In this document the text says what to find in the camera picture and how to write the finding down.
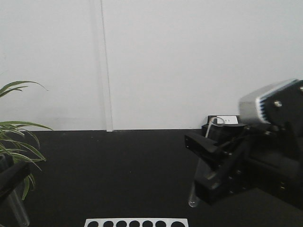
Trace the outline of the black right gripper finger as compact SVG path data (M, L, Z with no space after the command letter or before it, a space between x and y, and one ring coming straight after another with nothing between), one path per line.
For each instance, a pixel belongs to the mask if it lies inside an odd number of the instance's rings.
M236 192L236 180L220 168L210 169L211 172L202 181L202 186L205 196L203 202L212 205Z
M211 168L220 163L222 149L216 146L217 142L196 133L187 133L184 136L185 146Z

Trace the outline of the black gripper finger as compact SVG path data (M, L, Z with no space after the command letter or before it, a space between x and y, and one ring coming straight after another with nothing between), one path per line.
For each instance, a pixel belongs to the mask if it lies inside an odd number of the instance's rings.
M0 200L4 201L11 192L30 174L29 163L20 161L0 174Z

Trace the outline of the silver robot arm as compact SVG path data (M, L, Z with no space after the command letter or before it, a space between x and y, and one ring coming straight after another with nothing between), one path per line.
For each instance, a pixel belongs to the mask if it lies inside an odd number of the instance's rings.
M303 83L290 79L239 100L239 121L208 119L204 135L189 133L185 146L200 160L193 193L213 204L259 188L303 207Z

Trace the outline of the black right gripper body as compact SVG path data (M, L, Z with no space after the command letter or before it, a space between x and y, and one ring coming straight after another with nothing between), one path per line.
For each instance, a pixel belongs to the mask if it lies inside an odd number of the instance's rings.
M303 207L303 133L292 125L216 125L202 136L222 149L222 169L235 177L233 195L257 188L298 209Z

